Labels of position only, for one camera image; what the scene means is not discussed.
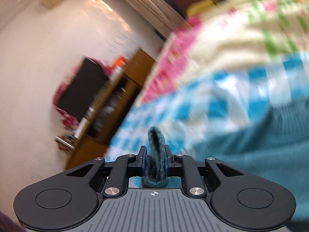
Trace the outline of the floral pink cream quilt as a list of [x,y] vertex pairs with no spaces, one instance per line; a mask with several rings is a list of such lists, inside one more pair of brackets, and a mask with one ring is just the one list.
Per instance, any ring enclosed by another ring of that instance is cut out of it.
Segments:
[[306,50],[308,0],[225,0],[170,34],[137,102],[151,102],[200,75]]

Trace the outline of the teal knit sweater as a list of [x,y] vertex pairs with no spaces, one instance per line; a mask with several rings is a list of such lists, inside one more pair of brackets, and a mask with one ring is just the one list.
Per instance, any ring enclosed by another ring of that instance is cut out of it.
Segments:
[[269,107],[265,115],[234,132],[195,142],[195,160],[216,157],[289,189],[296,198],[292,231],[308,231],[308,99]]

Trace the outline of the wooden TV cabinet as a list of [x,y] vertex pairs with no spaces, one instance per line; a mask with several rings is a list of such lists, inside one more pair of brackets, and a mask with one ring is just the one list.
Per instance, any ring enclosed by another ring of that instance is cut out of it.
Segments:
[[132,107],[155,60],[139,48],[123,69],[95,98],[76,131],[65,169],[103,157]]

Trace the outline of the orange package on cabinet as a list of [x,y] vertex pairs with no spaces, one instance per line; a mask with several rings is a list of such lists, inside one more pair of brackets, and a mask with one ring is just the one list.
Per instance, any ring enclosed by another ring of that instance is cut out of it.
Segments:
[[122,55],[114,60],[114,62],[110,65],[111,72],[114,72],[117,68],[122,68],[125,65],[127,59]]

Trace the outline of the blue checkered plastic sheet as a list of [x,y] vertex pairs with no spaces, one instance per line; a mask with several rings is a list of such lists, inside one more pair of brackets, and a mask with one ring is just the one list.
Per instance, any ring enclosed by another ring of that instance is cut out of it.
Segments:
[[195,145],[260,119],[270,106],[308,97],[308,52],[271,64],[200,75],[151,102],[134,105],[113,136],[107,161],[147,146],[157,126],[173,152],[195,156]]

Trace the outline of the yellow green pillow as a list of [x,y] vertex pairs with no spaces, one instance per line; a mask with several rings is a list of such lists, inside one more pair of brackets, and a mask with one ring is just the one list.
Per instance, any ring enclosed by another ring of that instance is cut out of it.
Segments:
[[200,0],[191,4],[187,8],[186,15],[187,17],[197,16],[213,6],[215,6],[215,2],[213,0]]

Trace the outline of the beige left curtain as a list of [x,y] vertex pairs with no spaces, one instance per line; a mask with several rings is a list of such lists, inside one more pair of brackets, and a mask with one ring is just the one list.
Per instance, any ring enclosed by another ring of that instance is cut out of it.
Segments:
[[179,28],[185,19],[164,0],[124,0],[163,37]]

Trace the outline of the black television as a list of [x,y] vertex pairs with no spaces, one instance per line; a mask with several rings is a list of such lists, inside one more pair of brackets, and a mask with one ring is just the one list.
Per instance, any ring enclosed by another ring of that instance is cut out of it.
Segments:
[[99,91],[107,85],[109,78],[105,74],[103,65],[85,57],[75,81],[73,91],[77,93],[78,98],[74,100],[73,112],[78,121],[81,121]]

